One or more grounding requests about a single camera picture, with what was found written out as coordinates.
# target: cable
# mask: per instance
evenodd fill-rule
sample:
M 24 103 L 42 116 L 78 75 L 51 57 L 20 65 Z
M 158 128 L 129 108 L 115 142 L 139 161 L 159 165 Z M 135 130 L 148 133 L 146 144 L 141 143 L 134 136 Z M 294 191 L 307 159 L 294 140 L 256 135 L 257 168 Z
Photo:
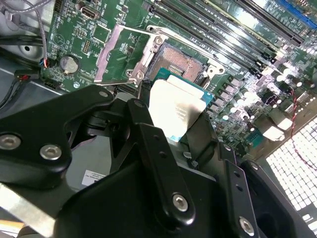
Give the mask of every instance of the cable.
M 51 0 L 43 0 L 43 1 L 40 1 L 36 4 L 32 4 L 32 5 L 29 5 L 30 7 L 27 8 L 27 9 L 23 9 L 23 10 L 17 10 L 17 9 L 14 9 L 12 8 L 7 2 L 6 0 L 0 0 L 1 3 L 5 6 L 5 8 L 7 8 L 9 11 L 11 11 L 12 13 L 28 13 L 28 12 L 32 12 L 32 11 L 35 11 L 37 9 L 39 9 L 40 7 L 48 4 Z
M 21 40 L 0 40 L 0 45 L 3 46 L 43 46 L 42 42 L 37 41 L 21 41 Z
M 17 56 L 16 54 L 14 54 L 10 51 L 7 51 L 6 49 L 3 49 L 1 47 L 0 47 L 0 56 L 7 59 L 7 60 L 21 64 L 21 65 L 23 65 L 27 68 L 30 68 L 30 69 L 38 69 L 39 68 L 37 62 L 23 58 L 21 56 Z
M 2 99 L 2 101 L 0 102 L 0 109 L 8 102 L 8 100 L 10 99 L 11 93 L 15 87 L 15 85 L 19 82 L 19 80 L 13 80 L 13 82 L 11 83 L 11 86 L 9 87 L 5 97 Z
M 20 98 L 22 92 L 24 91 L 26 85 L 30 82 L 29 79 L 27 80 L 19 80 L 17 81 L 17 87 L 14 90 L 14 92 L 11 94 L 11 96 L 8 98 L 6 103 L 2 106 L 0 106 L 0 114 L 5 113 L 8 111 L 12 106 L 18 101 Z
M 46 33 L 44 30 L 44 25 L 42 23 L 41 20 L 41 16 L 39 11 L 37 11 L 38 8 L 44 6 L 45 4 L 49 3 L 51 0 L 43 0 L 42 2 L 39 2 L 35 5 L 31 4 L 28 0 L 21 0 L 22 2 L 28 4 L 30 6 L 30 8 L 28 8 L 28 10 L 17 10 L 14 9 L 13 7 L 11 7 L 10 5 L 8 5 L 5 0 L 0 0 L 2 2 L 2 4 L 12 13 L 26 13 L 26 12 L 30 12 L 30 11 L 34 11 L 36 13 L 36 17 L 38 19 L 38 23 L 39 23 L 39 27 L 40 27 L 40 32 L 41 32 L 41 36 L 42 36 L 42 42 L 43 42 L 43 58 L 44 58 L 44 65 L 45 67 L 47 67 L 46 61 L 48 59 L 47 56 L 47 45 L 46 45 Z
M 308 167 L 310 167 L 311 169 L 315 170 L 317 172 L 317 168 L 314 165 L 310 165 L 306 160 L 304 160 L 304 158 L 302 157 L 302 155 L 299 153 L 299 151 L 297 150 L 296 144 L 295 144 L 295 140 L 294 140 L 294 131 L 295 131 L 295 119 L 296 119 L 296 108 L 297 108 L 297 97 L 295 95 L 295 91 L 294 89 L 292 90 L 291 95 L 293 96 L 293 101 L 294 101 L 294 112 L 293 112 L 293 117 L 292 117 L 292 131 L 291 131 L 291 141 L 293 144 L 293 149 L 295 151 L 295 153 L 297 154 L 297 156 L 301 159 L 301 161 L 304 162 L 304 164 L 306 164 Z
M 41 34 L 41 32 L 40 32 L 40 30 L 38 28 L 33 27 L 33 26 L 29 26 L 29 25 L 24 24 L 24 23 L 21 23 L 19 25 L 19 28 L 21 28 L 21 29 L 23 29 L 25 31 L 31 32 L 31 33 L 33 33 L 35 35 L 40 35 Z
M 23 40 L 23 41 L 41 41 L 40 36 L 30 36 L 30 35 L 11 35 L 11 36 L 0 36 L 0 40 Z

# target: screw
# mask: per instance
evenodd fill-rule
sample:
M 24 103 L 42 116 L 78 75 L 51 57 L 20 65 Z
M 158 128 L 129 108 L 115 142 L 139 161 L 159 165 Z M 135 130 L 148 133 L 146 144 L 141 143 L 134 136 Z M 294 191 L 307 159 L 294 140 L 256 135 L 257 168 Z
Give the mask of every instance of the screw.
M 253 169 L 255 169 L 255 170 L 258 170 L 258 169 L 259 169 L 259 167 L 257 166 L 257 164 L 255 164 L 255 163 L 253 163 L 253 162 L 250 162 L 250 164 L 251 164 L 251 166 L 252 166 Z
M 186 212 L 188 210 L 188 202 L 180 194 L 173 196 L 173 204 L 181 212 Z
M 137 105 L 138 107 L 142 108 L 143 104 L 140 103 L 139 101 L 134 101 L 134 104 Z
M 245 233 L 247 233 L 251 237 L 254 236 L 253 226 L 247 219 L 245 219 L 244 217 L 240 217 L 239 223 Z
M 79 88 L 80 84 L 78 82 L 74 82 L 73 86 L 74 86 L 74 88 Z
M 14 150 L 21 144 L 21 139 L 16 135 L 2 135 L 0 136 L 0 149 Z
M 46 160 L 58 160 L 61 157 L 61 149 L 57 145 L 45 145 L 40 149 L 40 155 Z
M 125 74 L 128 76 L 128 77 L 131 77 L 132 76 L 132 70 L 130 70 L 130 69 L 127 69 L 126 70 L 126 72 L 125 72 Z
M 228 145 L 226 145 L 226 144 L 224 144 L 223 146 L 224 146 L 224 148 L 226 148 L 226 150 L 231 151 L 230 146 L 228 146 Z
M 154 42 L 158 45 L 161 45 L 163 44 L 163 40 L 161 37 L 157 36 L 155 39 L 154 39 Z
M 140 80 L 144 79 L 144 73 L 141 72 L 141 71 L 139 71 L 139 72 L 137 73 L 137 79 L 140 79 Z
M 108 94 L 106 92 L 103 92 L 103 91 L 100 91 L 99 94 L 100 94 L 100 96 L 103 96 L 105 98 L 108 96 Z

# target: white label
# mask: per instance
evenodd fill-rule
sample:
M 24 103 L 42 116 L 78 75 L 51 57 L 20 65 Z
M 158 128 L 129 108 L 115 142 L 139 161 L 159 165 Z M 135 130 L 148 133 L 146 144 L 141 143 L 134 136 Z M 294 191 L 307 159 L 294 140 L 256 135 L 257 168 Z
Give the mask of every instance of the white label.
M 90 170 L 86 170 L 85 174 L 84 174 L 83 181 L 81 182 L 81 184 L 85 185 L 85 186 L 89 186 L 89 185 L 92 185 L 93 183 L 101 180 L 104 177 L 105 177 L 105 175 L 98 174 L 98 173 L 95 173 L 95 172 L 90 171 Z

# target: motherboard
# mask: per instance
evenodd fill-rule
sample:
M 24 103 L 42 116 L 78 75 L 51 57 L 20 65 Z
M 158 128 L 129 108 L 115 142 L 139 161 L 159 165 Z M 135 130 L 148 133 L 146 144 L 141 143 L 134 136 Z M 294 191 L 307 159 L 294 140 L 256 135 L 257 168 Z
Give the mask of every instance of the motherboard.
M 316 99 L 316 30 L 314 0 L 56 0 L 42 78 L 133 94 L 164 68 L 214 95 L 211 123 L 243 154 Z

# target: ram slot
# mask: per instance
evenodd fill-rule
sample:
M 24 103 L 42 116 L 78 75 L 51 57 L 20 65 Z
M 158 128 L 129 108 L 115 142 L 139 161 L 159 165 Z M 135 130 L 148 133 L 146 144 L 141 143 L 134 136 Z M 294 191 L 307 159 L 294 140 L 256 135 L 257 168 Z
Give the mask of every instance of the ram slot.
M 266 40 L 262 36 L 260 36 L 258 33 L 256 33 L 251 28 L 247 27 L 246 25 L 242 24 L 240 21 L 235 19 L 233 16 L 229 15 L 227 12 L 223 11 L 221 8 L 217 7 L 214 3 L 212 3 L 209 0 L 204 0 L 202 2 L 195 2 L 197 6 L 202 8 L 207 14 L 213 15 L 216 18 L 218 18 L 222 23 L 224 24 L 231 24 L 241 32 L 243 32 L 245 35 L 247 35 L 250 39 L 255 40 L 256 42 L 260 42 L 264 46 L 267 47 L 268 50 L 270 50 L 273 53 L 276 53 L 278 48 L 273 45 L 270 41 Z
M 233 55 L 231 52 L 227 51 L 226 49 L 221 48 L 219 45 L 215 44 L 213 41 L 211 41 L 207 37 L 199 35 L 199 33 L 197 31 L 195 31 L 194 29 L 188 27 L 187 25 L 185 25 L 181 21 L 169 16 L 166 12 L 164 12 L 161 9 L 159 9 L 158 7 L 156 7 L 154 9 L 154 12 L 156 13 L 157 16 L 165 18 L 166 20 L 170 21 L 171 23 L 173 23 L 177 27 L 187 31 L 188 33 L 193 35 L 193 38 L 199 39 L 200 41 L 202 41 L 202 43 L 206 44 L 210 49 L 213 49 L 214 51 L 223 54 L 225 57 L 227 57 L 229 60 L 231 60 L 232 62 L 236 63 L 237 65 L 239 65 L 241 67 L 244 67 L 246 69 L 250 69 L 251 68 L 251 65 L 247 65 L 244 61 L 242 61 L 240 58 L 238 58 L 235 55 Z
M 310 20 L 307 16 L 301 14 L 300 11 L 298 11 L 295 7 L 292 6 L 292 4 L 288 3 L 286 0 L 276 0 L 276 2 L 280 4 L 282 7 L 284 7 L 287 11 L 289 11 L 292 15 L 300 19 L 301 22 L 303 22 L 307 26 L 313 29 L 317 29 L 316 23 Z
M 299 47 L 304 42 L 304 39 L 301 36 L 293 32 L 292 30 L 288 29 L 286 26 L 284 26 L 276 18 L 268 14 L 265 10 L 259 7 L 252 0 L 235 0 L 235 2 L 240 7 L 242 7 L 246 12 L 257 18 L 260 22 L 262 22 L 264 25 L 272 29 L 276 34 L 283 37 L 292 45 Z
M 227 35 L 233 36 L 240 44 L 245 45 L 246 47 L 249 47 L 254 52 L 258 53 L 261 57 L 263 57 L 266 60 L 273 60 L 274 56 L 271 56 L 267 52 L 261 51 L 258 46 L 254 45 L 251 41 L 248 41 L 247 39 L 243 38 L 242 36 L 235 33 L 230 27 L 228 27 L 225 23 L 220 22 L 216 17 L 213 17 L 210 14 L 207 14 L 203 9 L 200 9 L 195 4 L 190 2 L 189 0 L 180 0 L 184 5 L 186 5 L 188 8 L 190 8 L 195 15 L 198 17 L 198 19 L 201 19 L 201 21 L 209 22 L 209 24 L 213 24 L 214 26 L 218 27 L 226 33 Z M 263 48 L 267 48 L 267 45 L 263 44 L 259 39 L 255 38 L 251 34 L 247 34 L 248 37 L 252 38 L 254 41 L 258 41 L 259 44 L 262 44 Z
M 224 45 L 226 45 L 230 49 L 232 49 L 232 50 L 236 51 L 237 53 L 239 53 L 240 55 L 242 55 L 243 57 L 249 59 L 252 62 L 256 62 L 257 61 L 257 58 L 252 56 L 249 52 L 244 52 L 242 48 L 232 44 L 226 38 L 224 38 L 222 35 L 211 31 L 212 30 L 211 28 L 203 25 L 200 21 L 191 18 L 189 15 L 186 15 L 184 12 L 180 11 L 179 9 L 177 9 L 175 6 L 170 4 L 170 0 L 161 0 L 160 4 L 170 8 L 171 10 L 173 10 L 174 12 L 179 14 L 180 16 L 182 16 L 185 19 L 189 20 L 190 22 L 193 23 L 193 25 L 195 27 L 197 27 L 197 29 L 199 29 L 200 31 L 204 32 L 206 35 L 210 35 L 212 38 L 214 38 L 215 40 L 223 43 Z

